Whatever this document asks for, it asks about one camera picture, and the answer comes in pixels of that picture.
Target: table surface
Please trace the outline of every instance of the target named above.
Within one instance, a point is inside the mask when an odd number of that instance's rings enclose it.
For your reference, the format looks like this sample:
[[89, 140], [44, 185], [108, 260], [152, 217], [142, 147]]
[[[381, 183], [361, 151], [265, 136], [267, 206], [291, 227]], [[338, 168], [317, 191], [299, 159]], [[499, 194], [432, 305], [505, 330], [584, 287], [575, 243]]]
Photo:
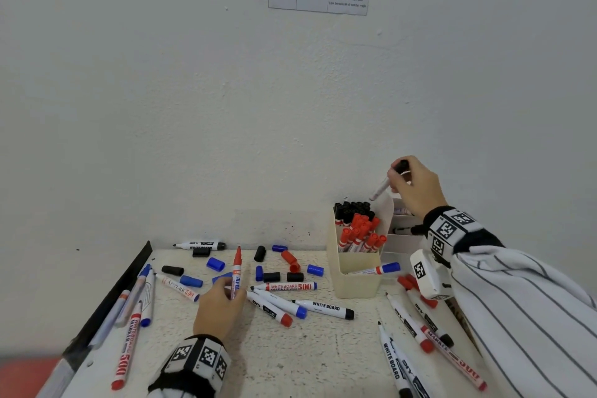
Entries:
[[[303, 270], [308, 264], [327, 269], [325, 251], [293, 251], [293, 255]], [[220, 274], [232, 270], [233, 250], [213, 252], [212, 256], [226, 262]], [[259, 263], [253, 256], [254, 251], [243, 251], [241, 286], [256, 283], [255, 266]], [[192, 258], [190, 251], [154, 251], [149, 260], [156, 271], [166, 264], [184, 267], [185, 274], [204, 281], [203, 288], [198, 289], [201, 294], [211, 288], [211, 278], [219, 275], [206, 267], [206, 258]], [[407, 255], [400, 264], [409, 264]], [[267, 251], [262, 266], [265, 272], [288, 271], [280, 254], [272, 251]], [[327, 273], [324, 277], [306, 274], [307, 277], [317, 282], [317, 290], [278, 294], [287, 299], [315, 299], [351, 308], [354, 321], [309, 312], [304, 320], [293, 317], [293, 325], [287, 329], [247, 303], [235, 333], [225, 341], [232, 366], [220, 397], [396, 397], [398, 391], [379, 342], [378, 320], [405, 351], [432, 397], [502, 396], [481, 356], [444, 303], [431, 311], [433, 318], [454, 340], [453, 351], [487, 381], [488, 388], [482, 393], [440, 352], [425, 354], [407, 333], [384, 296], [385, 291], [402, 301], [421, 325], [423, 320], [415, 314], [395, 279], [384, 279], [375, 298], [338, 299]], [[153, 322], [150, 327], [140, 328], [126, 386], [120, 391], [110, 390], [127, 331], [122, 327], [113, 329], [101, 348], [87, 356], [63, 398], [145, 396], [147, 385], [175, 344], [192, 334], [197, 308], [198, 304], [156, 282]]]

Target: left hand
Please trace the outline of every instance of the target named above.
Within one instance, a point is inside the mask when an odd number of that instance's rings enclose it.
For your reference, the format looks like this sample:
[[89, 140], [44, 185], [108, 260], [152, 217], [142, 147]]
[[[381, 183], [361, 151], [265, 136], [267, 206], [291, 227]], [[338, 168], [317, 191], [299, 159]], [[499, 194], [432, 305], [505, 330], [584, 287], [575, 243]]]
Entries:
[[230, 290], [224, 288], [231, 284], [231, 277], [220, 277], [211, 289], [199, 298], [193, 335], [213, 335], [223, 342], [230, 334], [247, 300], [247, 290], [239, 289], [231, 301]]

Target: hand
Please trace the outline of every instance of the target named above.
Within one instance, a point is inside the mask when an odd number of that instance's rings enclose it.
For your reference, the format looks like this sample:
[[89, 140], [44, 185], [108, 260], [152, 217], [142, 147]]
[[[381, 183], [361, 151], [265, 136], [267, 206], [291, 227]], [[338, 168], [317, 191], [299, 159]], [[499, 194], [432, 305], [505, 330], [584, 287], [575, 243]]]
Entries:
[[193, 335], [213, 335], [222, 342], [228, 336], [247, 300], [247, 290], [238, 289], [234, 300], [231, 301], [230, 290], [224, 288], [231, 284], [231, 277], [220, 277], [211, 289], [199, 298]]
[[[394, 167], [402, 159], [406, 159], [410, 165], [410, 172], [404, 175], [400, 175], [394, 170]], [[425, 167], [414, 156], [396, 159], [387, 171], [387, 177], [390, 179], [392, 192], [399, 193], [404, 205], [420, 219], [423, 219], [429, 211], [437, 206], [448, 204], [439, 185], [437, 174]]]

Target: beige pen holder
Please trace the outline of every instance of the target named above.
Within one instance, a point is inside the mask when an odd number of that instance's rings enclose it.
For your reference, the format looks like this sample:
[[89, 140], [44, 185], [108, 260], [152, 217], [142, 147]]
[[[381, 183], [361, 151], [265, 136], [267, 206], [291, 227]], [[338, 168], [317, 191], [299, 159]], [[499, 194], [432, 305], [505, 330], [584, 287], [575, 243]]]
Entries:
[[[393, 208], [392, 198], [386, 192], [371, 204], [371, 210], [381, 220], [376, 229], [377, 234], [387, 235], [392, 222]], [[334, 293], [341, 299], [375, 297], [382, 282], [382, 275], [349, 275], [349, 273], [379, 266], [381, 251], [376, 253], [338, 252], [338, 241], [343, 228], [345, 227], [336, 226], [334, 212], [330, 211], [326, 250]]]

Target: wrist band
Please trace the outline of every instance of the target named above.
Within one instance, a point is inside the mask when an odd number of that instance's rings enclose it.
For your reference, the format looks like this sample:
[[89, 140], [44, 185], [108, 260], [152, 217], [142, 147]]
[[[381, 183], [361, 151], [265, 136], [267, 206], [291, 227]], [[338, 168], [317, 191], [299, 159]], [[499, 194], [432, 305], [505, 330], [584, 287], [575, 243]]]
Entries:
[[479, 231], [483, 225], [459, 209], [450, 209], [439, 216], [429, 228], [428, 246], [433, 253], [450, 263], [454, 246], [467, 233]]
[[148, 390], [173, 388], [198, 396], [201, 391], [197, 377], [200, 377], [210, 383], [218, 396], [231, 363], [220, 340], [210, 335], [195, 335], [178, 343]]

